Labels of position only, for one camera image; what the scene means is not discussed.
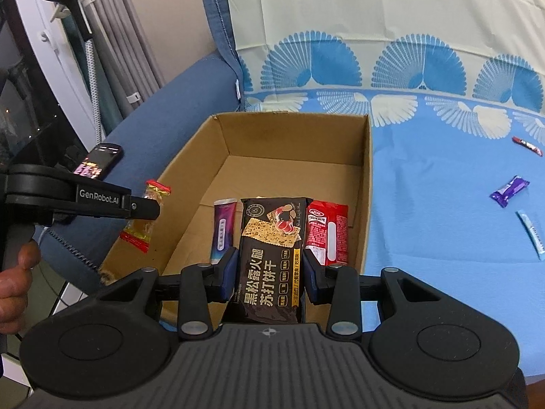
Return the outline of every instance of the blue armrest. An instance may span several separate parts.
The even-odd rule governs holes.
[[[121,145],[125,154],[105,181],[142,195],[145,181],[161,175],[206,118],[239,109],[235,81],[235,72],[215,52],[168,83],[106,139]],[[98,268],[124,226],[122,219],[91,217],[55,224],[53,235],[44,234],[43,259],[67,281],[92,293],[100,286]]]

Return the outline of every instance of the phone screen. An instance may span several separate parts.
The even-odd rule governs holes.
[[[119,158],[121,146],[102,143],[96,146],[74,170],[74,173],[88,178],[99,178],[110,164]]]

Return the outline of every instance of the tube of cream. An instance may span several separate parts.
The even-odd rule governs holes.
[[[217,264],[225,251],[233,245],[236,198],[214,202],[214,237],[210,262]]]
[[[526,228],[526,231],[528,232],[528,235],[532,240],[533,247],[535,247],[536,251],[538,252],[539,259],[541,261],[545,260],[545,246],[543,245],[543,242],[541,241],[541,238],[538,235],[536,228],[533,226],[530,217],[527,216],[524,210],[517,210],[517,215],[520,218],[524,227]]]

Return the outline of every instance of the purple tube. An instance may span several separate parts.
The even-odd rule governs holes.
[[[225,251],[233,245],[236,198],[214,202],[214,237],[210,262],[217,264]]]
[[[505,208],[508,205],[509,200],[517,192],[522,191],[522,189],[528,186],[528,184],[530,184],[529,181],[524,180],[518,175],[514,176],[503,188],[490,194],[490,198],[495,199],[501,207]]]

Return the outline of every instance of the finger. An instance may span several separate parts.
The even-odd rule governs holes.
[[[0,299],[25,295],[31,284],[32,273],[19,266],[0,272]]]
[[[25,328],[25,316],[10,321],[9,323],[0,323],[0,334],[12,335],[21,332]]]
[[[0,300],[0,322],[7,323],[19,318],[25,311],[28,297],[10,297]]]
[[[23,244],[17,258],[18,265],[23,269],[32,269],[36,266],[42,256],[40,255],[40,248],[36,241],[32,240],[29,243]]]

